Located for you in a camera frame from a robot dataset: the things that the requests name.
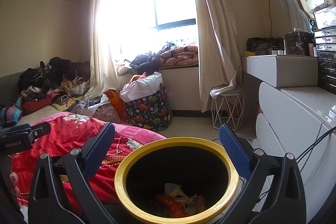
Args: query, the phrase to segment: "metal screw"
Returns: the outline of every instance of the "metal screw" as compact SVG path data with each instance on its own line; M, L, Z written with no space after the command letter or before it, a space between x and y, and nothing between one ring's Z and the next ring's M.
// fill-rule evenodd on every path
M70 154L74 156L74 155L77 155L79 153L79 151L80 150L78 148L74 148L70 151Z
M289 158L290 160L293 160L294 159L294 155L292 153L288 153L287 155L287 158Z
M47 153L42 153L42 154L40 155L40 158L41 158L42 160L44 160L47 156L48 156Z
M258 155L258 156L262 156L264 154L264 151L262 149L258 148L254 151L254 153L256 153L256 155Z

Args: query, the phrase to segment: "trash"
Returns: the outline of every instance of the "trash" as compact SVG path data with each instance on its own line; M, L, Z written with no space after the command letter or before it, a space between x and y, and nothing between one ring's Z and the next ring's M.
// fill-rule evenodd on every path
M165 193L156 195L152 202L157 216L181 218L193 216L205 210L204 196L194 195L190 198L183 193L181 188L181 185L175 183L165 183Z

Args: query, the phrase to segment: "stool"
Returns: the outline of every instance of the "stool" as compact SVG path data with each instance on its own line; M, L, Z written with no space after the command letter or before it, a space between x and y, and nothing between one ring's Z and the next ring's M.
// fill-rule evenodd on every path
M232 98L234 100L234 104L232 107L230 107L230 104L228 102L228 97ZM226 105L226 110L228 111L228 116L222 117L223 113L223 102ZM238 117L233 117L233 114L236 110L236 113ZM232 122L233 127L232 130L236 131L243 122L243 112L244 112L244 89L241 86L236 86L235 89L225 91L221 94L219 94L216 98L212 98L211 102L211 115L212 115L212 124L213 128L219 129L219 127L216 126L216 122L220 122L220 126L223 123Z

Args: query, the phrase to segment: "black drawer organizer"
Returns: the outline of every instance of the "black drawer organizer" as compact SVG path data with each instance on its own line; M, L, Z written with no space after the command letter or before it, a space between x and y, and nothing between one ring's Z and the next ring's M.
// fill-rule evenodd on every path
M315 31L318 52L318 86L336 94L336 26Z

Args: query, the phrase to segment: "gray headboard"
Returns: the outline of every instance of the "gray headboard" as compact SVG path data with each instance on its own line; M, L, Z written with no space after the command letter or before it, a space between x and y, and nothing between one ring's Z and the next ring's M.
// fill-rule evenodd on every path
M0 77L0 105L12 106L19 98L17 82L22 72Z

